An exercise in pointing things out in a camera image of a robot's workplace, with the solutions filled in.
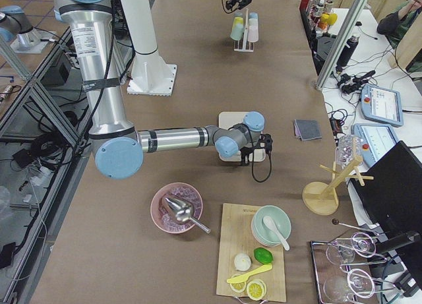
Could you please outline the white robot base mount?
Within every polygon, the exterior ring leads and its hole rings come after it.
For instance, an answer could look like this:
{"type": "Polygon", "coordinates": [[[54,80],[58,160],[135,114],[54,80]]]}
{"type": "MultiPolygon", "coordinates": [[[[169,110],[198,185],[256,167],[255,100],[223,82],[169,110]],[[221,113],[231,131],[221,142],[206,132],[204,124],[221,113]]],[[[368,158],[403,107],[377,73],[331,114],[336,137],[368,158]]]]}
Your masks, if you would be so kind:
{"type": "Polygon", "coordinates": [[[121,4],[135,50],[128,93],[170,96],[177,66],[167,64],[158,51],[149,0],[121,0],[121,4]]]}

